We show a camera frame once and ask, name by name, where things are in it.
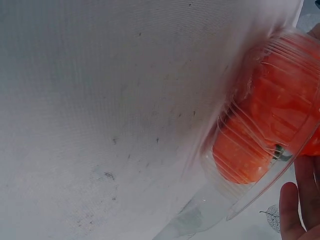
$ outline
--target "white fabric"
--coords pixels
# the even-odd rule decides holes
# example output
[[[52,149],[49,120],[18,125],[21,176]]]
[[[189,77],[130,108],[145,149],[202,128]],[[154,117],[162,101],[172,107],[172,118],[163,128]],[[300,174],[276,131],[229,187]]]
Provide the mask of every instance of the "white fabric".
[[[0,0],[1,239],[152,239],[221,73],[300,3]]]

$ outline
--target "plastic clamshell container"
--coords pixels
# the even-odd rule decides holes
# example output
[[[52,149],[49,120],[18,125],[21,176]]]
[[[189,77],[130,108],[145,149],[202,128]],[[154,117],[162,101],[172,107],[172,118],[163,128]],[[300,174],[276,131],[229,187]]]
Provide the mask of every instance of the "plastic clamshell container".
[[[319,88],[320,44],[297,29],[274,33],[245,56],[200,150],[206,175],[232,204],[227,220],[306,154],[310,139],[320,141]]]

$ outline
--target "dried leaf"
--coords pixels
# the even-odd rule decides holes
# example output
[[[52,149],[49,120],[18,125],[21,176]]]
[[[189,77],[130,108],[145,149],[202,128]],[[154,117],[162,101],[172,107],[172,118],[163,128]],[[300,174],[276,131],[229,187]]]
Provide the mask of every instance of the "dried leaf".
[[[266,219],[269,225],[277,233],[280,233],[280,216],[278,205],[272,205],[267,209],[267,211],[260,211],[260,213],[265,213]]]

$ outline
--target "finger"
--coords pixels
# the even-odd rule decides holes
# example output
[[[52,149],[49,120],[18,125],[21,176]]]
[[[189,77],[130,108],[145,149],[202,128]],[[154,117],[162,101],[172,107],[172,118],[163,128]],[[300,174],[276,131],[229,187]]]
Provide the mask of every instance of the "finger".
[[[306,230],[320,224],[320,194],[314,176],[312,157],[301,156],[294,162],[301,215]]]
[[[315,25],[309,32],[308,34],[312,37],[314,37],[315,39],[320,40],[320,23],[318,23],[317,25]]]
[[[306,233],[299,218],[298,204],[297,186],[292,182],[283,185],[279,201],[282,240],[297,240]]]
[[[318,187],[318,191],[320,190],[320,156],[313,157],[313,166],[314,166],[314,178],[315,183]]]

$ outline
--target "tomato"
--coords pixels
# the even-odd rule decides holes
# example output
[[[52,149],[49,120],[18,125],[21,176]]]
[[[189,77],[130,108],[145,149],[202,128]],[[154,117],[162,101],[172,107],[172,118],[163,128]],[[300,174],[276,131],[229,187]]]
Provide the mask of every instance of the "tomato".
[[[257,182],[269,169],[275,150],[268,142],[259,142],[249,118],[238,111],[220,129],[212,147],[220,174],[236,184]]]
[[[295,46],[279,47],[271,41],[265,48],[252,73],[249,114],[266,139],[295,154],[312,132],[304,127],[306,120],[319,118],[313,106],[319,71],[290,47]]]
[[[302,149],[300,155],[320,156],[320,128],[318,127],[310,140]]]

